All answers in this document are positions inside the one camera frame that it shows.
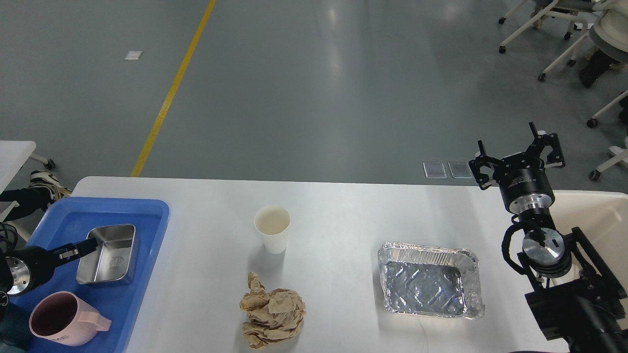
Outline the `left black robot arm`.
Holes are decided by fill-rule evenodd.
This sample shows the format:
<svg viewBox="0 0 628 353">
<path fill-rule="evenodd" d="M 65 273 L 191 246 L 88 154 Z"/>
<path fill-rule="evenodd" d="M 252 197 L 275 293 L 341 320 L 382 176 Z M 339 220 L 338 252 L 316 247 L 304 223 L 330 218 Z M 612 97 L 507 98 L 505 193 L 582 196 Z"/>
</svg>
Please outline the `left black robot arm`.
<svg viewBox="0 0 628 353">
<path fill-rule="evenodd" d="M 47 283 L 56 268 L 94 252 L 97 241 L 87 239 L 63 244 L 53 250 L 26 246 L 21 250 L 2 252 L 0 259 L 1 351 L 25 353 L 33 339 L 27 328 L 25 309 L 10 302 L 12 297 L 27 294 Z"/>
</svg>

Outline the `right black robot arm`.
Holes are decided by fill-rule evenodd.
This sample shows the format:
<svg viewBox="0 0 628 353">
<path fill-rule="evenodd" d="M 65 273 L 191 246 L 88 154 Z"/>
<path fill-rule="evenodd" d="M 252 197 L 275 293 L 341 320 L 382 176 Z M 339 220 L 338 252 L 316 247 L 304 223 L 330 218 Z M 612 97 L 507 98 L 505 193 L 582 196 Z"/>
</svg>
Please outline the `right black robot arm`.
<svg viewBox="0 0 628 353">
<path fill-rule="evenodd" d="M 512 216 L 501 255 L 529 280 L 532 291 L 525 300 L 547 340 L 565 340 L 571 353 L 625 353 L 627 331 L 619 320 L 626 317 L 626 289 L 581 228 L 559 232 L 546 174 L 547 168 L 565 166 L 558 134 L 537 130 L 534 123 L 529 127 L 533 139 L 526 150 L 494 158 L 479 140 L 469 161 L 478 187 L 498 187 Z"/>
</svg>

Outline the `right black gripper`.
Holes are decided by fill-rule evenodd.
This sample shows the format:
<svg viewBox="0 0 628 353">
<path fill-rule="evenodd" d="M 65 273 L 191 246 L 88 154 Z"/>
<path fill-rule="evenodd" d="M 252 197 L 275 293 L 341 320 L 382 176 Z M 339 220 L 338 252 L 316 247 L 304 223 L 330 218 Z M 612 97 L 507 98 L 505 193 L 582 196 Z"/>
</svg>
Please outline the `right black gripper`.
<svg viewBox="0 0 628 353">
<path fill-rule="evenodd" d="M 558 134 L 537 130 L 533 122 L 528 125 L 533 140 L 524 153 L 494 158 L 487 154 L 484 142 L 478 140 L 478 152 L 468 162 L 480 190 L 498 185 L 505 209 L 515 215 L 530 209 L 549 208 L 555 196 L 545 169 L 566 166 Z"/>
</svg>

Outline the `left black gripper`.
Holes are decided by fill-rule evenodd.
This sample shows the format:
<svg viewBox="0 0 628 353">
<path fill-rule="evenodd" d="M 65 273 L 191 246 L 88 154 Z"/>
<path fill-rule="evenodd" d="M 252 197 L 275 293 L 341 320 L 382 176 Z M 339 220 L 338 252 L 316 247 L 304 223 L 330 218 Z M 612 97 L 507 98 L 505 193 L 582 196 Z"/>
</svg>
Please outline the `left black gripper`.
<svg viewBox="0 0 628 353">
<path fill-rule="evenodd" d="M 13 281 L 7 289 L 9 296 L 20 296 L 33 291 L 52 279 L 62 261 L 74 261 L 93 253 L 97 240 L 88 238 L 78 243 L 64 244 L 49 251 L 38 246 L 27 246 L 10 251 L 4 258 Z"/>
</svg>

